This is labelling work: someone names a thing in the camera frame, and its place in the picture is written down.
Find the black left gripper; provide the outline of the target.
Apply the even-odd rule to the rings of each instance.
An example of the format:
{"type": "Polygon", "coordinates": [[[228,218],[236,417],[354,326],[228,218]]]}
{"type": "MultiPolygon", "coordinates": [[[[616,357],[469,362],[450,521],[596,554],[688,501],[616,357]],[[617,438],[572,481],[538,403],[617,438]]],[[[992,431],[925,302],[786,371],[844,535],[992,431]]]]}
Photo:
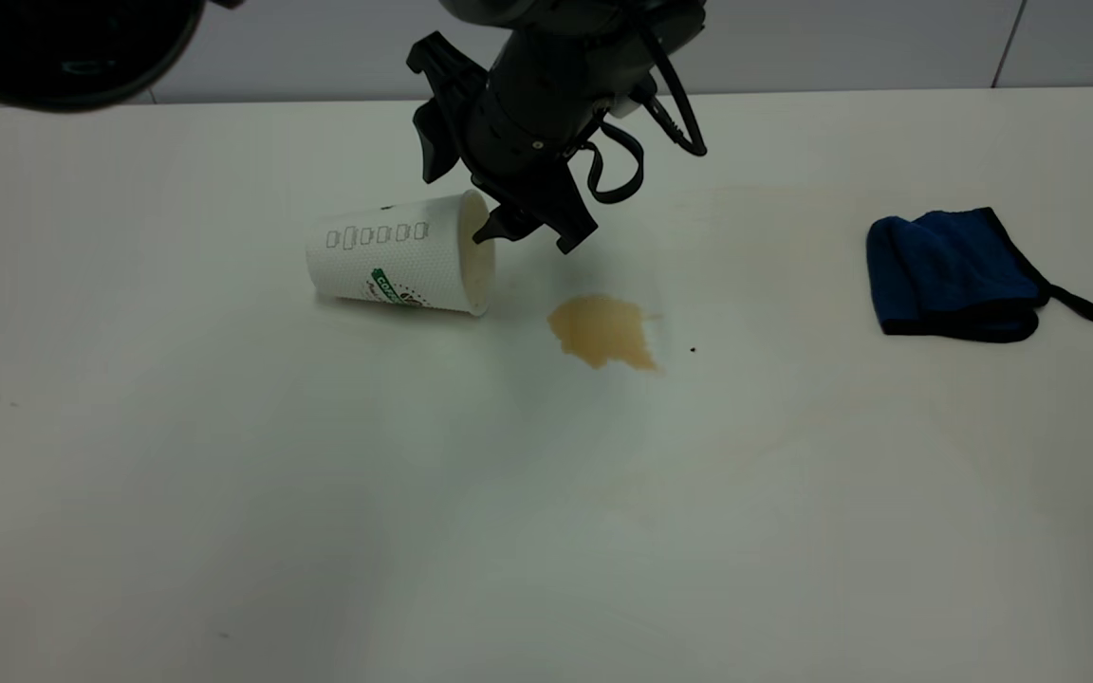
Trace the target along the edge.
{"type": "Polygon", "coordinates": [[[571,252],[598,227],[569,169],[596,131],[640,158],[642,148],[606,122],[618,101],[649,76],[665,52],[658,28],[564,36],[516,30],[491,68],[482,68],[439,33],[413,43],[408,68],[428,81],[431,97],[414,111],[422,181],[437,182],[465,165],[478,189],[497,202],[475,245],[520,242],[534,229],[571,252]]]}

